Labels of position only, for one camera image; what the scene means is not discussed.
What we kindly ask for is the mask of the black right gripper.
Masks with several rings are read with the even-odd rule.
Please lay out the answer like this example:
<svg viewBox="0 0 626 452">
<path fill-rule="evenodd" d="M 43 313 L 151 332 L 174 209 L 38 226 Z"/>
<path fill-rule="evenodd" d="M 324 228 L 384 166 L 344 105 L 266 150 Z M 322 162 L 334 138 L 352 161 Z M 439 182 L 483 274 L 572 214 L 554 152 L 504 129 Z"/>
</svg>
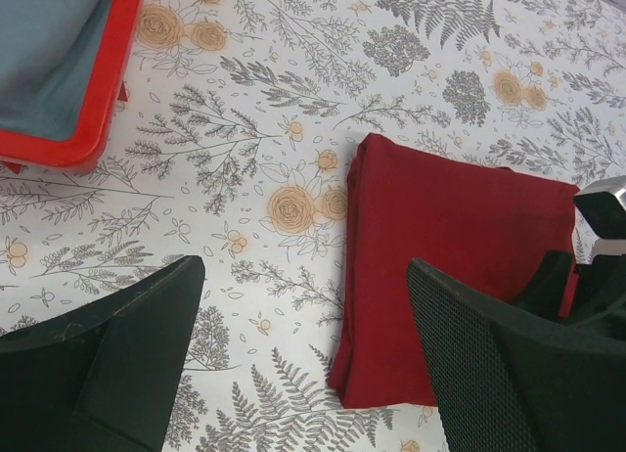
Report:
<svg viewBox="0 0 626 452">
<path fill-rule="evenodd" d="M 514 306 L 586 333 L 625 340 L 625 178 L 596 181 L 573 200 L 598 244 L 609 249 L 588 264 L 575 264 L 564 251 L 547 251 Z"/>
</svg>

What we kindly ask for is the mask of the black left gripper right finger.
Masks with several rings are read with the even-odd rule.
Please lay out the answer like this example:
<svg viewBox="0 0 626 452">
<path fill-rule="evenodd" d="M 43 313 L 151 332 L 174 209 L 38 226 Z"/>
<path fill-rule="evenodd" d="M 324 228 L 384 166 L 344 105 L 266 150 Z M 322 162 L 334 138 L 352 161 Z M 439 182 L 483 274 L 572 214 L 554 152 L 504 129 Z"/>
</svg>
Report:
<svg viewBox="0 0 626 452">
<path fill-rule="evenodd" d="M 625 340 L 540 318 L 418 259 L 407 286 L 450 450 L 624 449 Z"/>
</svg>

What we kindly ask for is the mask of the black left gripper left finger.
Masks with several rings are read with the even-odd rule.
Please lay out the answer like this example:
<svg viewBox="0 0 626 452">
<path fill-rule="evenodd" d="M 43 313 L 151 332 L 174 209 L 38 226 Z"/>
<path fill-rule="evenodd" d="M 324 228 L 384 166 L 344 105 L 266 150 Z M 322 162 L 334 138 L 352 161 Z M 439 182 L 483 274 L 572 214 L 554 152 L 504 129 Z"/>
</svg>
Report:
<svg viewBox="0 0 626 452">
<path fill-rule="evenodd" d="M 199 311 L 200 257 L 1 338 L 4 451 L 159 451 Z"/>
</svg>

